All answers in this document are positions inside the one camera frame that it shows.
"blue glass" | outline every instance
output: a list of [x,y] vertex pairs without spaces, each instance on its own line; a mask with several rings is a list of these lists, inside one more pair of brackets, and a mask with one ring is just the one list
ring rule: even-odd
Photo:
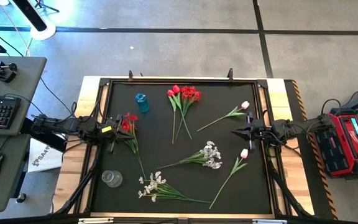
[[139,105],[139,109],[141,112],[148,112],[150,107],[149,103],[147,102],[146,95],[143,93],[138,93],[135,96],[135,101]]

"pink tulip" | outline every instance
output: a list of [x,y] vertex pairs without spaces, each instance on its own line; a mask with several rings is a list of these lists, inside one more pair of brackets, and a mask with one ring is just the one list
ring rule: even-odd
[[174,85],[174,86],[173,86],[173,92],[174,92],[175,94],[180,92],[180,88],[179,88],[178,85]]
[[168,96],[174,96],[175,93],[172,90],[168,90]]
[[243,149],[241,152],[241,158],[246,159],[248,157],[248,149]]
[[248,101],[245,101],[245,102],[243,102],[243,103],[241,104],[241,108],[244,109],[244,110],[246,110],[248,107],[249,107]]

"clear glass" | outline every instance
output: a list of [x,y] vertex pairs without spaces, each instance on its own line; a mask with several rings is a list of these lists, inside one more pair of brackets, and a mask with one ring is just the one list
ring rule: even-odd
[[139,105],[139,109],[141,112],[148,112],[150,107],[149,103],[147,102],[147,97],[143,93],[138,93],[135,96],[135,101]]
[[116,170],[106,170],[102,173],[102,180],[109,187],[118,187],[122,183],[122,174]]

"yellow tag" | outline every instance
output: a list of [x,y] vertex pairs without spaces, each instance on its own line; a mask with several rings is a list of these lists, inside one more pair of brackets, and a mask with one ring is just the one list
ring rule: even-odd
[[108,132],[108,131],[111,131],[111,126],[108,126],[108,127],[105,127],[102,129],[102,133],[105,133],[105,132]]

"glass cup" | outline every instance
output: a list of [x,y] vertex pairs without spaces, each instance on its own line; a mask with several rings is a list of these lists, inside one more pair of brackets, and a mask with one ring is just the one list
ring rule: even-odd
[[122,183],[122,174],[116,170],[106,170],[102,173],[102,180],[109,187],[118,187]]

